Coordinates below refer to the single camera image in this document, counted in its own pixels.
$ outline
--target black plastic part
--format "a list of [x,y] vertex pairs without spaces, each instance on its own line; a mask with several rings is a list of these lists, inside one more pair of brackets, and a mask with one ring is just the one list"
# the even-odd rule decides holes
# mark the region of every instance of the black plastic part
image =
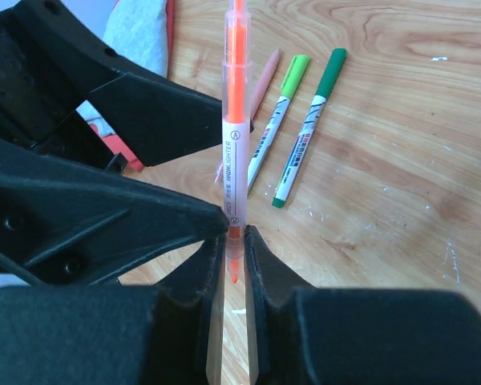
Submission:
[[0,159],[0,272],[32,284],[104,282],[228,228],[184,194],[3,140]]
[[0,384],[220,385],[223,252],[152,287],[0,289]]
[[0,137],[104,169],[114,154],[75,112],[86,99],[147,166],[221,143],[218,99],[117,55],[59,0],[1,12]]
[[251,384],[481,384],[481,316],[435,290],[316,289],[246,236]]

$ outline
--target light green marker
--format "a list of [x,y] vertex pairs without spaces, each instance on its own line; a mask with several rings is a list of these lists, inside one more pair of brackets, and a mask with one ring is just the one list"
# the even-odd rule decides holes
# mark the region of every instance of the light green marker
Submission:
[[290,189],[297,176],[297,171],[301,167],[301,162],[305,156],[306,149],[312,139],[313,130],[317,125],[319,116],[324,109],[326,100],[331,95],[331,91],[337,82],[340,71],[346,61],[347,51],[344,48],[335,48],[329,58],[328,66],[322,75],[319,87],[315,92],[312,100],[312,105],[306,115],[305,122],[299,131],[296,143],[292,152],[290,153],[287,165],[283,170],[280,183],[278,184],[276,193],[273,198],[273,206],[281,209],[290,194]]
[[290,62],[289,69],[285,77],[283,78],[283,83],[281,84],[281,95],[278,99],[278,103],[274,108],[273,115],[265,127],[264,134],[260,143],[257,146],[257,150],[253,154],[253,158],[249,162],[248,166],[248,191],[251,190],[253,182],[257,177],[258,171],[264,161],[265,156],[269,147],[273,143],[274,136],[276,135],[278,128],[280,127],[281,121],[287,112],[287,108],[290,105],[290,100],[294,97],[297,87],[305,74],[306,68],[310,63],[310,57],[308,55],[298,55],[292,58]]

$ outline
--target wooden surface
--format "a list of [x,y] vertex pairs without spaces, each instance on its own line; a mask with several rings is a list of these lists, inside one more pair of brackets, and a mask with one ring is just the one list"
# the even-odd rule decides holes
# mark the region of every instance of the wooden surface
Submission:
[[[284,52],[252,149],[292,56],[313,58],[249,196],[249,223],[314,285],[460,290],[481,311],[481,0],[434,3],[249,2],[255,78],[275,48]],[[177,83],[218,98],[225,8],[224,0],[178,0],[171,69]],[[274,188],[335,47],[348,49],[348,61],[292,195],[275,209]],[[133,177],[220,205],[220,151]],[[156,282],[191,252],[172,252],[123,282]],[[232,312],[245,308],[243,282],[226,285],[225,384],[248,383],[245,314]]]

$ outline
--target pen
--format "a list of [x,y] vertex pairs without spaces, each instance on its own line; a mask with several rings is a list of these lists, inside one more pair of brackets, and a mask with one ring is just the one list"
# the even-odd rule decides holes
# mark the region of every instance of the pen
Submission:
[[281,94],[276,107],[274,108],[273,115],[267,126],[265,127],[264,133],[260,139],[260,143],[257,146],[257,150],[253,154],[253,158],[249,162],[248,166],[248,192],[253,186],[253,182],[257,177],[258,171],[264,161],[265,156],[269,147],[273,143],[274,136],[276,135],[278,128],[280,127],[281,121],[287,112],[287,108],[290,105],[290,101],[296,93],[297,87],[305,74],[306,68],[310,63],[310,57],[308,55],[298,55],[294,56],[290,62],[289,69],[283,82],[281,84]]
[[312,139],[313,130],[317,125],[319,116],[324,109],[326,100],[331,95],[331,91],[337,82],[338,76],[342,70],[342,66],[346,61],[347,51],[344,48],[335,48],[329,58],[328,66],[322,75],[321,82],[317,87],[312,105],[305,117],[305,122],[301,126],[301,130],[297,135],[296,143],[290,153],[287,165],[283,170],[280,182],[278,183],[273,198],[273,206],[281,209],[285,205],[287,197],[289,197],[290,189],[296,179],[297,172],[305,156],[306,149]]
[[223,198],[229,226],[226,266],[237,282],[244,256],[244,232],[248,219],[249,159],[249,28],[246,0],[230,0],[225,16],[223,62]]
[[[255,91],[253,91],[253,97],[251,98],[251,120],[253,120],[253,118],[257,114],[258,108],[260,108],[264,95],[269,88],[269,84],[273,79],[274,73],[276,72],[276,68],[278,67],[280,58],[281,50],[278,48],[271,54],[269,60],[265,64],[264,70],[262,71],[260,78],[258,79],[257,85],[255,86]],[[214,184],[217,184],[222,176],[223,160],[221,159],[221,161],[217,165],[216,179],[214,180]]]

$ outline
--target white label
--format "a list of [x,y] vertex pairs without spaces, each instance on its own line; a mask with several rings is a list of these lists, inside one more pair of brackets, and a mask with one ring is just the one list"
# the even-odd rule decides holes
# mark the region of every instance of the white label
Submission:
[[290,189],[292,188],[292,184],[296,179],[297,172],[301,167],[303,157],[306,154],[306,149],[308,148],[310,140],[312,139],[313,130],[317,126],[317,121],[319,120],[319,116],[321,116],[321,112],[325,103],[326,99],[322,96],[315,95],[313,97],[312,105],[310,106],[308,114],[305,118],[305,122],[299,131],[296,143],[294,144],[294,148],[290,153],[289,160],[287,160],[287,165],[285,166],[283,175],[281,176],[277,191],[274,194],[275,198],[282,201],[287,200]]
[[223,120],[224,214],[232,227],[244,228],[248,216],[249,122]]
[[287,112],[287,108],[289,107],[290,99],[285,98],[284,96],[280,96],[278,99],[278,103],[274,108],[273,115],[265,126],[264,134],[260,139],[260,143],[257,146],[257,150],[253,154],[253,158],[249,162],[248,167],[248,187],[251,188],[253,182],[255,181],[255,177],[260,170],[262,162],[264,161],[265,156],[267,155],[267,151],[269,147],[273,143],[274,136],[276,135],[278,128],[280,127],[281,121]]

